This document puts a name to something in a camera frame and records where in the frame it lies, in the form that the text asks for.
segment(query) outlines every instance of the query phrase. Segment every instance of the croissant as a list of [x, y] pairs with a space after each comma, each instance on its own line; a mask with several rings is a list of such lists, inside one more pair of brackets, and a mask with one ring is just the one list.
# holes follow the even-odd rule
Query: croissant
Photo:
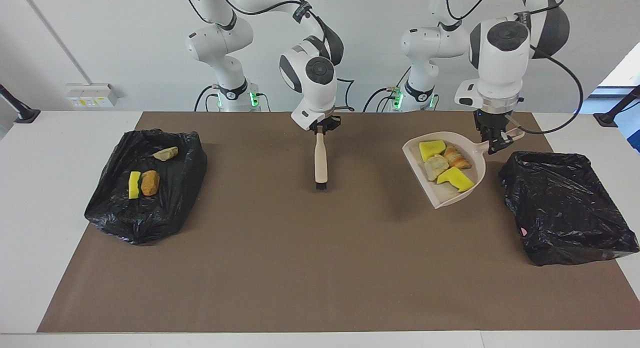
[[455, 147], [447, 147], [443, 155], [451, 167], [458, 168], [458, 170], [471, 168], [471, 163]]

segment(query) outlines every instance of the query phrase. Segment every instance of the brown paper mat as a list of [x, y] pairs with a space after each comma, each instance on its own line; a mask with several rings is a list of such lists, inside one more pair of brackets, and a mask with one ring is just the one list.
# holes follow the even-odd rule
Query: brown paper mat
[[[640, 329], [615, 261], [528, 261], [500, 163], [466, 200], [432, 208], [402, 145], [445, 130], [478, 141], [471, 113], [342, 117], [320, 193], [315, 138], [286, 113], [144, 113], [138, 129], [199, 132], [209, 157], [199, 200], [179, 234], [153, 245], [87, 228], [38, 331]], [[515, 148], [551, 150], [541, 136]]]

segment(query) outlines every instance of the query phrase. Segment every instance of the floor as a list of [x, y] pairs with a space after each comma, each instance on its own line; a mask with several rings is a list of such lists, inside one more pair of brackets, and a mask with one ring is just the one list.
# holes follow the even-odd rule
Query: floor
[[[582, 113], [606, 113], [620, 102], [619, 98], [615, 99], [602, 99], [602, 98], [589, 98], [584, 102], [582, 106]], [[630, 138], [631, 135], [640, 130], [640, 106], [636, 106], [629, 111], [620, 113], [615, 122], [617, 123], [620, 132], [624, 138]]]

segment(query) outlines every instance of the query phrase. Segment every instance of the bread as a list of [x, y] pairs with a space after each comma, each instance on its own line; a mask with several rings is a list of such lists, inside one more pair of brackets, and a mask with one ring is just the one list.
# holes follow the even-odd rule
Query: bread
[[159, 161], [169, 161], [169, 159], [173, 159], [175, 156], [178, 155], [178, 147], [170, 147], [167, 149], [163, 149], [160, 150], [160, 152], [157, 152], [156, 154], [153, 155], [153, 158], [158, 159]]
[[449, 162], [447, 159], [439, 154], [427, 159], [424, 163], [424, 170], [427, 172], [427, 179], [435, 181], [438, 176], [445, 173], [449, 169]]
[[471, 163], [453, 146], [446, 147], [443, 156], [448, 161], [448, 165], [458, 168], [458, 170], [466, 170], [471, 168]]
[[155, 196], [160, 189], [160, 174], [155, 170], [149, 170], [142, 174], [142, 184], [140, 186], [145, 197]]

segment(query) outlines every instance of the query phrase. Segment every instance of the green indicator light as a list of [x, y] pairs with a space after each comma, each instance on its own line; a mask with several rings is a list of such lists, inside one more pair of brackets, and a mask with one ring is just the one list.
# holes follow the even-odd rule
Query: green indicator light
[[440, 101], [440, 96], [438, 94], [434, 94], [431, 97], [431, 102], [429, 102], [429, 109], [434, 110], [438, 107], [438, 102]]
[[256, 93], [250, 92], [249, 96], [251, 97], [251, 105], [258, 107], [260, 102], [258, 101], [258, 97], [256, 97]]
[[404, 99], [405, 95], [402, 92], [398, 92], [395, 97], [395, 101], [393, 102], [393, 108], [395, 108], [396, 111], [400, 111], [400, 107], [402, 107], [402, 100]]

